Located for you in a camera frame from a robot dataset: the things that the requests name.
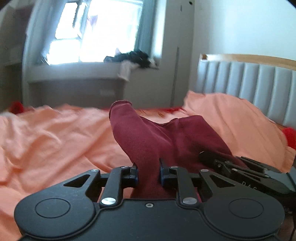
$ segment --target silver screw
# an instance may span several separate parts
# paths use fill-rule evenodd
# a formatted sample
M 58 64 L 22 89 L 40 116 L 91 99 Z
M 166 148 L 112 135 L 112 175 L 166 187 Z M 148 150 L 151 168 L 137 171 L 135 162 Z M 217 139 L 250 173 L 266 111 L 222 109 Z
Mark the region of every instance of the silver screw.
M 105 197 L 104 199 L 102 199 L 102 204 L 105 204 L 105 205 L 112 205 L 114 203 L 116 203 L 116 199 L 115 198 L 112 198 L 112 197 Z
M 145 206 L 146 206 L 146 207 L 153 207 L 154 204 L 153 204 L 153 203 L 147 203 Z
M 194 197 L 186 197 L 183 199 L 182 201 L 184 204 L 187 204 L 187 205 L 193 205 L 193 204 L 196 204 L 197 203 L 197 199 L 194 198 Z

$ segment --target red object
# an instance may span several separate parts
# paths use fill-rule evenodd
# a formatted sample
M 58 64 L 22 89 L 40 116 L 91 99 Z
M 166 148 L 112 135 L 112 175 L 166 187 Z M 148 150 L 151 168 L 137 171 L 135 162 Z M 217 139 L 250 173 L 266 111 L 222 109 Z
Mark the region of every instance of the red object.
M 24 106 L 20 102 L 13 102 L 11 107 L 9 108 L 9 112 L 17 115 L 23 113 L 25 111 Z
M 168 166 L 198 173 L 200 169 L 209 169 L 198 161 L 199 153 L 207 150 L 246 167 L 232 156 L 225 142 L 201 116 L 157 124 L 140 117 L 129 101 L 118 101 L 111 106 L 109 117 L 115 140 L 139 170 L 139 184 L 132 198 L 176 197 L 173 189 L 164 189 L 159 182 L 159 158 Z
M 288 127 L 282 129 L 282 132 L 286 136 L 287 145 L 293 149 L 296 149 L 296 131 L 293 128 Z

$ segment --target maroon garment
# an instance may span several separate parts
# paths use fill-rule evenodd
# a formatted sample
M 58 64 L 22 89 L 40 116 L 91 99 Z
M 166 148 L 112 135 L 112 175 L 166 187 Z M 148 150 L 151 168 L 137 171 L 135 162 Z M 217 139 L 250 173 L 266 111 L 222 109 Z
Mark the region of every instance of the maroon garment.
M 129 101 L 117 101 L 109 113 L 115 140 L 139 170 L 139 184 L 132 198 L 175 198 L 172 189 L 160 184 L 159 158 L 168 166 L 185 167 L 198 173 L 208 168 L 198 161 L 202 151 L 210 151 L 246 167 L 232 156 L 228 146 L 200 115 L 157 124 L 140 117 Z

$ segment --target bright window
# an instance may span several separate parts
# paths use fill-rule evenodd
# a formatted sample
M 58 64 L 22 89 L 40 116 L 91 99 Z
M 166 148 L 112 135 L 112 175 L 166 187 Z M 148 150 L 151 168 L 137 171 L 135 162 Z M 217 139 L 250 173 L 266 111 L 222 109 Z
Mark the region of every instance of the bright window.
M 103 62 L 106 56 L 114 56 L 116 49 L 133 51 L 142 8 L 142 0 L 66 3 L 47 62 Z

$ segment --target headboard panel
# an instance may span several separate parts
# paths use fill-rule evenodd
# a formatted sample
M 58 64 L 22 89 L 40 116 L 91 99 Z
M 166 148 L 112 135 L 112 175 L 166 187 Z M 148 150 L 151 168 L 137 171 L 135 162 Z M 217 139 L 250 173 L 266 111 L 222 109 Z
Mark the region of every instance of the headboard panel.
M 252 61 L 250 55 L 247 56 L 250 62 L 217 61 L 217 58 L 211 61 L 203 59 L 204 55 L 201 55 L 195 92 L 226 93 L 247 99 L 271 120 L 296 129 L 296 61 L 287 60 L 289 64 L 294 63 L 295 67 L 285 64 L 283 68 L 270 63 L 254 63 L 256 56 L 253 56 Z M 277 59 L 282 60 L 268 58 L 272 63 Z

